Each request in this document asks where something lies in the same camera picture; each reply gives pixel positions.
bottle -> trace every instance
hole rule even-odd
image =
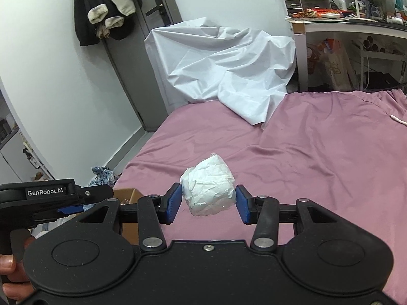
[[[339,9],[343,11],[347,11],[347,4],[345,0],[339,0]]]

desk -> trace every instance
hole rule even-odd
[[[363,20],[288,19],[294,31],[298,67],[298,90],[308,90],[307,32],[353,32],[407,39],[407,26]]]

human hand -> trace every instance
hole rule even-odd
[[[25,241],[24,248],[34,240],[35,238],[30,236]],[[0,254],[0,275],[7,275],[9,280],[14,282],[3,284],[3,292],[8,298],[23,300],[34,292],[34,288],[25,274],[23,263],[18,263],[12,254],[8,256]]]

hanging clothes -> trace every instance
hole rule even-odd
[[[133,0],[75,0],[75,31],[81,46],[97,44],[100,38],[122,40],[134,28]]]

pink bedsheet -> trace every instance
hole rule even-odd
[[[253,194],[294,204],[307,197],[383,239],[395,265],[385,292],[407,305],[407,100],[401,91],[375,94],[293,93],[265,130],[249,125],[218,101],[173,112],[127,165],[115,188],[163,194],[182,173],[219,154]],[[193,217],[183,201],[173,239],[250,241],[236,207]],[[293,236],[280,224],[279,243]]]

